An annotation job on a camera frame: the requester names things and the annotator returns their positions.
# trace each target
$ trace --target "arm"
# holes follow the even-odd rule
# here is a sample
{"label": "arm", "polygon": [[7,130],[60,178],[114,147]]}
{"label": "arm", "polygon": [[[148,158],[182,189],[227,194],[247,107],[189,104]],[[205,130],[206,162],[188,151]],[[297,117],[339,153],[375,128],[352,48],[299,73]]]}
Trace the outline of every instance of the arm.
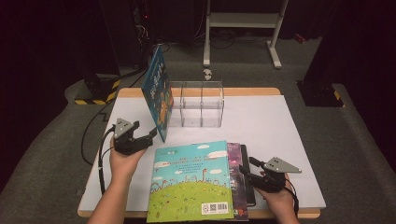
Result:
{"label": "arm", "polygon": [[113,144],[111,139],[110,145],[113,147],[110,151],[111,181],[88,223],[123,223],[132,176],[140,158],[146,152],[140,150],[126,156],[117,152]]}
{"label": "arm", "polygon": [[[286,188],[291,190],[289,181],[286,181]],[[278,193],[268,193],[262,189],[256,188],[255,190],[257,190],[264,200],[267,201],[268,207],[270,208],[271,212],[274,213],[279,224],[300,223],[294,214],[293,197],[285,189],[282,189]]]}

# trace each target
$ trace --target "human hand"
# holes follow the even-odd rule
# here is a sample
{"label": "human hand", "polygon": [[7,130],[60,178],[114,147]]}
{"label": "human hand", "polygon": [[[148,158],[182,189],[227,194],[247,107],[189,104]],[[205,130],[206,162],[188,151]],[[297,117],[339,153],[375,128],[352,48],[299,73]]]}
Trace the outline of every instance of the human hand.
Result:
{"label": "human hand", "polygon": [[[292,190],[291,184],[288,181],[288,174],[285,174],[285,177],[287,179],[286,188]],[[282,189],[280,192],[268,193],[262,189],[254,189],[267,201],[268,207],[274,213],[278,223],[299,223],[294,214],[293,197],[289,192]]]}
{"label": "human hand", "polygon": [[129,185],[137,164],[147,149],[140,150],[132,155],[124,155],[114,148],[114,137],[111,138],[110,147],[111,183]]}

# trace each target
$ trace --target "forearm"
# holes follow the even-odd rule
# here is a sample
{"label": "forearm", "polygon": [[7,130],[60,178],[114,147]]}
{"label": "forearm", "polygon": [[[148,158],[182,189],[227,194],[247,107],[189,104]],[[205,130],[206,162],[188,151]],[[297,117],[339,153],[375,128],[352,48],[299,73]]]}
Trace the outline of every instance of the forearm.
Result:
{"label": "forearm", "polygon": [[299,224],[298,218],[294,215],[294,213],[287,214],[283,217],[276,217],[276,221],[279,224]]}
{"label": "forearm", "polygon": [[123,223],[128,200],[129,185],[110,183],[105,194],[96,205],[88,223]]}

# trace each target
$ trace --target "black curtain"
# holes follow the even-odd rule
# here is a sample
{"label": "black curtain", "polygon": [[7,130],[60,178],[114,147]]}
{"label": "black curtain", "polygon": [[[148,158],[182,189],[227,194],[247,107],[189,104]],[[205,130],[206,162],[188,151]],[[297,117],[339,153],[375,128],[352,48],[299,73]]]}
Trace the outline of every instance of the black curtain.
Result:
{"label": "black curtain", "polygon": [[36,136],[67,105],[81,79],[60,30],[61,1],[2,1],[0,6],[0,191]]}
{"label": "black curtain", "polygon": [[334,0],[289,0],[283,20],[280,38],[293,38],[299,34],[306,39],[324,36],[338,1]]}
{"label": "black curtain", "polygon": [[344,84],[396,171],[395,11],[394,0],[341,0],[304,83]]}

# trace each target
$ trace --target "white table surface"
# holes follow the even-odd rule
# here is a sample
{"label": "white table surface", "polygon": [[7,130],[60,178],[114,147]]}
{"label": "white table surface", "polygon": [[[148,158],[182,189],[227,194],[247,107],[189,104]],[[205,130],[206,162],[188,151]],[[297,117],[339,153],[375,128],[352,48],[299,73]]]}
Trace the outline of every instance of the white table surface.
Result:
{"label": "white table surface", "polygon": [[[245,144],[249,156],[261,161],[273,157],[287,161],[300,168],[301,174],[289,174],[290,181],[297,190],[300,208],[324,208],[326,203],[318,186],[315,174],[306,156],[304,146],[297,132],[283,95],[225,96],[224,113],[220,128],[176,128],[170,127],[163,143],[161,137],[153,139],[153,146],[145,153],[132,180],[126,211],[147,211],[151,183],[154,152],[158,147],[187,145],[191,143],[226,140]],[[147,135],[155,125],[144,98],[117,98],[106,129],[116,123],[117,118],[130,122],[140,121],[134,137]],[[105,141],[104,150],[109,148],[110,136]],[[106,186],[111,177],[107,153],[104,157]],[[251,172],[258,174],[260,169],[250,165]],[[94,210],[102,194],[100,190],[97,158],[93,164],[78,213]],[[256,206],[251,210],[268,210],[261,195],[255,192]]]}

